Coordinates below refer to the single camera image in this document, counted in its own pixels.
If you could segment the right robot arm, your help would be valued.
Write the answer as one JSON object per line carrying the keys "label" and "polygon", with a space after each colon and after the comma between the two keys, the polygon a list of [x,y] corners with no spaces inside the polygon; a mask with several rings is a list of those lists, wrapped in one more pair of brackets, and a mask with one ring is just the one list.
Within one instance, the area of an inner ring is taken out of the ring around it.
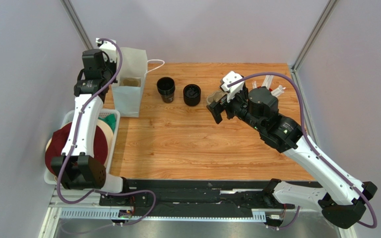
{"label": "right robot arm", "polygon": [[320,183],[319,188],[313,188],[272,179],[263,190],[272,202],[315,210],[343,229],[360,221],[366,201],[373,198],[377,187],[355,179],[322,154],[310,137],[303,136],[296,121],[279,113],[278,99],[268,89],[244,88],[234,98],[224,95],[207,108],[217,123],[223,112],[228,119],[237,117],[245,122],[259,132],[265,144],[296,161]]}

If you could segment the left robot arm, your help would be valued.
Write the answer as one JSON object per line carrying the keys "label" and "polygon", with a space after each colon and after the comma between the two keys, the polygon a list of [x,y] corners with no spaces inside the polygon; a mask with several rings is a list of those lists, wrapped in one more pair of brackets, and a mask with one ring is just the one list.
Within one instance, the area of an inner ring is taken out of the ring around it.
{"label": "left robot arm", "polygon": [[94,154],[100,111],[122,63],[116,50],[92,49],[82,53],[83,69],[74,86],[75,110],[70,133],[61,155],[51,168],[64,189],[95,189],[121,193],[124,180],[111,175]]}

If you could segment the white paper bag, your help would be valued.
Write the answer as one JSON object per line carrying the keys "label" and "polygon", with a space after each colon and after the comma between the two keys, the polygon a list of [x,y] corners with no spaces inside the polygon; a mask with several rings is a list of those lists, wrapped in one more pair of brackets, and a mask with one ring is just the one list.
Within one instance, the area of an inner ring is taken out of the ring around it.
{"label": "white paper bag", "polygon": [[[137,118],[139,117],[146,76],[149,72],[162,67],[165,61],[148,59],[145,50],[121,47],[121,52],[123,62],[117,76],[118,83],[112,85],[114,105],[121,116]],[[124,77],[140,77],[141,87],[120,86],[120,81]]]}

